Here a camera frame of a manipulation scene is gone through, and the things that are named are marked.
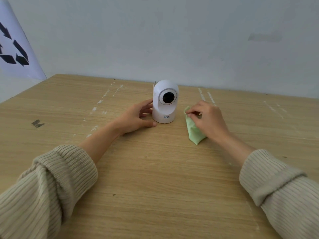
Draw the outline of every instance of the white security camera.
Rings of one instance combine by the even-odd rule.
[[[153,119],[170,123],[175,119],[178,86],[170,80],[161,80],[153,87]]]

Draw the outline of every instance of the hand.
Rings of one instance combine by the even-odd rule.
[[[154,127],[156,122],[142,120],[145,113],[152,113],[153,99],[142,101],[138,104],[130,106],[123,114],[121,114],[114,123],[120,128],[121,134],[133,132],[142,127]]]
[[[213,106],[205,101],[199,101],[187,110],[186,113],[201,132],[214,142],[218,143],[230,134],[221,110],[217,106]]]

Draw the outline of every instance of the camera lens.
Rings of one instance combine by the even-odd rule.
[[[163,101],[165,103],[172,103],[175,99],[175,95],[172,92],[167,92],[163,95]]]

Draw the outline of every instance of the ribbed knit sleeve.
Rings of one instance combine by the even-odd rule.
[[[93,161],[77,146],[59,146],[36,157],[18,182],[0,195],[0,237],[54,238],[96,180]]]
[[[319,185],[303,171],[260,149],[248,156],[239,180],[283,238],[319,238]]]

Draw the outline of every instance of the green cloth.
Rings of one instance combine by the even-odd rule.
[[[190,107],[186,107],[184,110],[186,125],[188,130],[188,138],[196,145],[199,144],[206,136],[196,127],[194,121],[185,113]]]

